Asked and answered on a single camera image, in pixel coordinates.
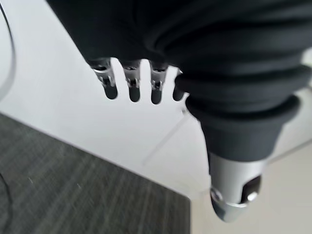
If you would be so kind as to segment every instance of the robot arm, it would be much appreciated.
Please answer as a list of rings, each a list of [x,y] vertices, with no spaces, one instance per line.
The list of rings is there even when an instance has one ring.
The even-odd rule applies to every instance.
[[[222,220],[233,221],[259,193],[267,158],[299,108],[293,93],[311,77],[300,62],[312,46],[312,2],[48,2],[93,68],[94,61],[116,57],[183,71],[175,92],[190,94],[187,108],[201,123],[212,204]]]

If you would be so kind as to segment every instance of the silver metal part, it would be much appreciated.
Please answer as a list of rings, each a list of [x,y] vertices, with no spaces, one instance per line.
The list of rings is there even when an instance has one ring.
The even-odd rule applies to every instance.
[[[261,176],[267,160],[239,162],[210,154],[211,200],[215,213],[225,222],[234,221],[257,197],[253,191],[242,203],[243,188]]]
[[[114,72],[111,66],[106,67],[104,70],[93,69],[99,81],[101,81],[103,87],[107,85],[114,87],[116,85]]]
[[[123,67],[126,81],[129,88],[140,87],[140,68],[139,67]]]
[[[166,79],[167,69],[158,70],[151,66],[151,85],[152,90],[162,91]]]

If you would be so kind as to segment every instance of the cable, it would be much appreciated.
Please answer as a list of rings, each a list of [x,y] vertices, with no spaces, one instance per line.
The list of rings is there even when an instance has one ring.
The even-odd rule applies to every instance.
[[[1,181],[3,182],[3,184],[5,186],[5,191],[6,191],[7,199],[8,199],[8,209],[7,209],[8,218],[7,218],[7,221],[6,221],[6,223],[2,229],[2,234],[5,234],[9,230],[11,223],[12,223],[12,220],[13,220],[13,200],[12,200],[10,187],[7,184],[7,182],[5,181],[5,179],[1,173],[0,173],[0,178],[1,178]]]
[[[8,28],[8,32],[10,35],[10,41],[11,41],[11,50],[12,50],[12,59],[11,59],[12,62],[11,62],[11,68],[9,71],[9,75],[6,78],[6,80],[4,81],[3,85],[0,87],[0,101],[1,101],[8,94],[8,92],[11,90],[11,87],[14,83],[15,73],[16,73],[16,64],[17,64],[16,60],[17,59],[16,59],[16,49],[15,49],[15,44],[14,44],[14,40],[13,40],[12,30],[11,30],[9,21],[7,19],[5,12],[4,12],[4,9],[2,7],[1,2],[0,2],[0,10],[3,14],[5,23],[6,23],[7,28]]]

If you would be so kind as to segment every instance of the gray carpet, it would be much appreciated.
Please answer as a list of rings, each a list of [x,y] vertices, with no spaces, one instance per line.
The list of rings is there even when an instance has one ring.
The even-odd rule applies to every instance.
[[[0,233],[190,233],[188,198],[3,115],[0,173]]]

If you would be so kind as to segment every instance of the black fabric sleeve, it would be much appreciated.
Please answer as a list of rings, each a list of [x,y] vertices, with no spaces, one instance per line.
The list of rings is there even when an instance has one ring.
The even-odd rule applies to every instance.
[[[48,0],[86,61],[166,61],[207,149],[261,160],[298,110],[311,0]]]

